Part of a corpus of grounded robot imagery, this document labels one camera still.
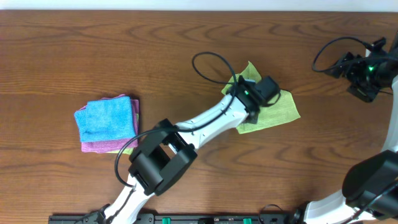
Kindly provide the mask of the green microfibre cloth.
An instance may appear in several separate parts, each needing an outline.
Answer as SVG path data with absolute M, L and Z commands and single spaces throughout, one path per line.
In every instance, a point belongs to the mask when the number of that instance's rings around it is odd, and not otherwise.
M 250 61 L 248 61 L 247 67 L 241 73 L 236 74 L 237 78 L 240 76 L 245 79 L 254 80 L 256 83 L 262 80 L 260 73 Z M 237 126 L 236 129 L 238 133 L 251 133 L 289 123 L 300 118 L 293 96 L 289 91 L 281 90 L 280 98 L 279 100 L 277 99 L 277 96 L 271 99 L 271 103 L 275 103 L 274 105 L 270 107 L 261 107 L 256 124 L 242 123 Z

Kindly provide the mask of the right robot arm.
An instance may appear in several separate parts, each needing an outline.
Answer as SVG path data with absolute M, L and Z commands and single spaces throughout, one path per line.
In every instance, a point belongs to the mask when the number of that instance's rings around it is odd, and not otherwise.
M 348 92 L 371 103 L 388 88 L 392 112 L 381 151 L 354 165 L 342 188 L 324 199 L 304 204 L 291 223 L 362 223 L 365 220 L 397 219 L 397 41 L 384 50 L 385 38 L 373 43 L 353 37 L 366 49 L 365 56 L 345 53 L 323 73 L 345 77 Z

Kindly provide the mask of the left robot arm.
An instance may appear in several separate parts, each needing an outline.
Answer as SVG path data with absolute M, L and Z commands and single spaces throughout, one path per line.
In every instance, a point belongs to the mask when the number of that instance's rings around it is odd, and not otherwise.
M 184 175 L 199 148 L 256 117 L 267 100 L 265 93 L 260 83 L 240 78 L 217 105 L 197 117 L 177 124 L 168 119 L 159 122 L 133 150 L 124 188 L 101 211 L 98 223 L 134 223 L 151 197 L 160 196 Z

